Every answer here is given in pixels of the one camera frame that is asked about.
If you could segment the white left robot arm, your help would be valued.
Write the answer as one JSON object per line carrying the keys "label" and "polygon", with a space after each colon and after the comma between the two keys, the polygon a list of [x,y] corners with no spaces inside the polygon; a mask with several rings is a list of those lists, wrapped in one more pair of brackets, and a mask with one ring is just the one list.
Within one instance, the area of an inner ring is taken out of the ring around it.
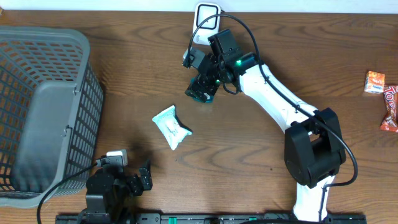
{"label": "white left robot arm", "polygon": [[80,223],[135,223],[126,200],[138,197],[153,186],[150,160],[139,174],[127,175],[120,156],[98,160],[99,169],[86,181],[86,208]]}

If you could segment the pale green tissue pack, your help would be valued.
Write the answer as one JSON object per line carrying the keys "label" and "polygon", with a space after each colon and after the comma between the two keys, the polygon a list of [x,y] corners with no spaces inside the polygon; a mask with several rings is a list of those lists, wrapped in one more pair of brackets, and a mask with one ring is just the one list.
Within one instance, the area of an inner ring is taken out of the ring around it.
{"label": "pale green tissue pack", "polygon": [[178,144],[184,140],[192,132],[187,128],[183,128],[177,121],[175,114],[175,106],[169,106],[152,118],[152,121],[160,129],[161,133],[167,140],[171,150],[176,150]]}

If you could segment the teal mouthwash bottle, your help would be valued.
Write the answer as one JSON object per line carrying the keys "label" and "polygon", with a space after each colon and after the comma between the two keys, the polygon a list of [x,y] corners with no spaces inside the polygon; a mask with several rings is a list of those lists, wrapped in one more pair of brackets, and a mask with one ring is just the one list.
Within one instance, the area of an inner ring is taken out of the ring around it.
{"label": "teal mouthwash bottle", "polygon": [[185,94],[200,103],[212,103],[214,98],[214,96],[209,94],[209,91],[194,78],[190,80],[190,85]]}

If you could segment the small orange box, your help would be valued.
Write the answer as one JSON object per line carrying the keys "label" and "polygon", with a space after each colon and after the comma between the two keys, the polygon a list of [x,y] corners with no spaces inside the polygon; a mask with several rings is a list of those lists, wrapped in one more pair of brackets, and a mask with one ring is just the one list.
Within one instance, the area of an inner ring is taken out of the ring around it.
{"label": "small orange box", "polygon": [[368,71],[365,78],[364,91],[367,93],[380,94],[384,91],[385,74]]}

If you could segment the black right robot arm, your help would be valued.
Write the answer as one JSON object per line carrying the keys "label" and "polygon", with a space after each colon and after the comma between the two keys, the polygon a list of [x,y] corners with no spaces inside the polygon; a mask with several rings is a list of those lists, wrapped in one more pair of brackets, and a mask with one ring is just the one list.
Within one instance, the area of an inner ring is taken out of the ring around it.
{"label": "black right robot arm", "polygon": [[232,84],[259,104],[284,133],[284,162],[297,183],[294,217],[322,222],[327,217],[328,189],[346,161],[346,144],[337,114],[318,110],[287,89],[257,52],[244,53],[228,29],[208,38],[211,52],[189,46],[183,66],[195,68],[186,95],[206,103],[219,87]]}

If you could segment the red orange candy bar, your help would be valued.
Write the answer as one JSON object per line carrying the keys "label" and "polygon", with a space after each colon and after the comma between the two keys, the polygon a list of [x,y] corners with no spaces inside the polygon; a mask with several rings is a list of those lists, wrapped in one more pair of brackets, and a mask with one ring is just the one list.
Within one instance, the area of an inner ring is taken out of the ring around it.
{"label": "red orange candy bar", "polygon": [[383,91],[387,113],[381,123],[380,129],[397,132],[397,85],[386,85]]}

